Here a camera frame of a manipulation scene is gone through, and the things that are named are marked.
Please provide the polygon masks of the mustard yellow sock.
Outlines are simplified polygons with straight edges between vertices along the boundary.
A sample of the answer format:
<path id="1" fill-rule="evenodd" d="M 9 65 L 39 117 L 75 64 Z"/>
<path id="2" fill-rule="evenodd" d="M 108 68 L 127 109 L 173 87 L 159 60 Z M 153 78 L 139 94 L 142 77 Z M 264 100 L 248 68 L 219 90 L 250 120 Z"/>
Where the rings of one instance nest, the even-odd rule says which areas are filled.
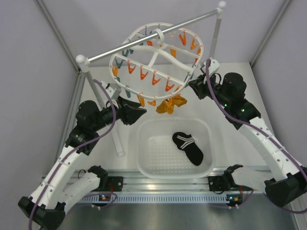
<path id="1" fill-rule="evenodd" d="M 174 105 L 169 101 L 164 100 L 159 106 L 157 106 L 156 112 L 159 114 L 168 113 L 171 115 L 174 112 Z"/>
<path id="2" fill-rule="evenodd" d="M 173 105 L 177 107 L 181 107 L 185 105 L 188 101 L 184 97 L 182 97 L 180 94 L 177 94 L 172 99 Z"/>

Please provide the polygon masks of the white oval clip hanger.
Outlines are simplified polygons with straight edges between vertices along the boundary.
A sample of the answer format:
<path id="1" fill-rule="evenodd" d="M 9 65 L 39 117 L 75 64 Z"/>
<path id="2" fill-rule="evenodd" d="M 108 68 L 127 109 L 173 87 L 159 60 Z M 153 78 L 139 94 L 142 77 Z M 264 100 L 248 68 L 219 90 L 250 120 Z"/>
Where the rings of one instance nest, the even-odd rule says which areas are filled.
<path id="1" fill-rule="evenodd" d="M 201 38 L 186 28 L 175 29 L 165 34 L 163 30 L 172 27 L 169 23 L 148 23 L 129 35 L 125 44 L 154 33 L 139 45 L 113 54 L 109 60 L 112 80 L 127 94 L 139 96 L 147 101 L 161 101 L 180 93 L 192 79 L 204 53 Z M 161 80 L 152 85 L 153 72 Z M 175 86 L 165 91 L 167 78 Z"/>

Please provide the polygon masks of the black striped sock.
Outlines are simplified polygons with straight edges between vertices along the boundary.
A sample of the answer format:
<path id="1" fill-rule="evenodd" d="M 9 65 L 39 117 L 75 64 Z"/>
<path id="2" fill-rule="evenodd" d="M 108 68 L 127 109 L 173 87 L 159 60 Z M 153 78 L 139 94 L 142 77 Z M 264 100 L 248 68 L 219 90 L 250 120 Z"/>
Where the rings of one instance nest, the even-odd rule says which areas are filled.
<path id="1" fill-rule="evenodd" d="M 193 165 L 201 165 L 204 155 L 201 149 L 197 146 L 195 138 L 191 134 L 175 132 L 172 135 L 172 141 L 179 150 L 185 152 L 186 157 Z"/>

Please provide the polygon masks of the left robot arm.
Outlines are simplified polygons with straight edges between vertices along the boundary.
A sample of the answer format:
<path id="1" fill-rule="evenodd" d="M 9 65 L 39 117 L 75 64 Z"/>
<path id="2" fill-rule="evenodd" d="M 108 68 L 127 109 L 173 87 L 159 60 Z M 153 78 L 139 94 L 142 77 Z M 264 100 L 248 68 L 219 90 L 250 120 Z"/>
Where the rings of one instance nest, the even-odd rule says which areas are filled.
<path id="1" fill-rule="evenodd" d="M 85 175 L 67 186 L 76 168 L 83 163 L 97 142 L 109 134 L 120 120 L 133 125 L 147 112 L 140 103 L 122 97 L 116 104 L 99 109 L 94 101 L 79 105 L 77 123 L 69 134 L 61 154 L 38 188 L 29 196 L 23 196 L 18 207 L 29 218 L 28 228 L 36 223 L 45 230 L 56 230 L 70 209 L 84 196 L 108 186 L 108 172 L 101 166 L 90 167 Z"/>

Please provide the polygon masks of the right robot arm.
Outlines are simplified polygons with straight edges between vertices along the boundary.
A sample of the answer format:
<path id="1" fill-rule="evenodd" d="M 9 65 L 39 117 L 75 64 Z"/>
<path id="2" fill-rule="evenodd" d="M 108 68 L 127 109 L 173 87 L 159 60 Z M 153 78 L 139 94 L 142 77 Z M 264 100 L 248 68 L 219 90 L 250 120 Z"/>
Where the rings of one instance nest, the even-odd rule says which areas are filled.
<path id="1" fill-rule="evenodd" d="M 307 169 L 296 161 L 266 126 L 258 109 L 245 99 L 243 77 L 230 72 L 210 78 L 201 74 L 188 85 L 201 100 L 212 99 L 225 118 L 251 143 L 270 168 L 270 173 L 250 170 L 241 164 L 229 166 L 223 173 L 229 190 L 239 186 L 258 190 L 277 207 L 286 205 L 307 192 Z"/>

